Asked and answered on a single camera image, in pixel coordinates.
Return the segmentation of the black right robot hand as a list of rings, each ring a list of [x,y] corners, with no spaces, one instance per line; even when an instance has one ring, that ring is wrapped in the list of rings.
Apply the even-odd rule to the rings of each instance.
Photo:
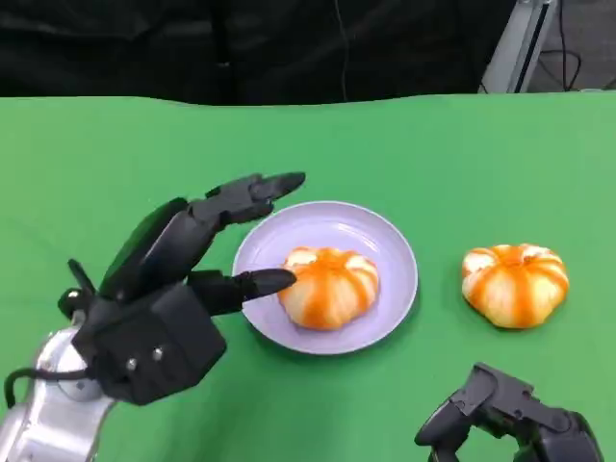
[[[473,428],[499,439],[510,436],[515,461],[603,461],[588,421],[575,411],[550,407],[529,383],[484,363],[473,365],[464,385],[427,419],[415,436],[430,461],[456,461]]]

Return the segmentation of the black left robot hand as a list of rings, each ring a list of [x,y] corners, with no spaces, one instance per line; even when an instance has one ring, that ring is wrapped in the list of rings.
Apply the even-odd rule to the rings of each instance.
[[[203,198],[176,197],[147,215],[107,269],[90,314],[102,316],[158,290],[187,281],[212,316],[238,312],[246,301],[276,294],[296,282],[285,269],[225,276],[195,271],[216,235],[227,226],[268,216],[274,201],[304,183],[306,174],[259,173],[219,185]]]

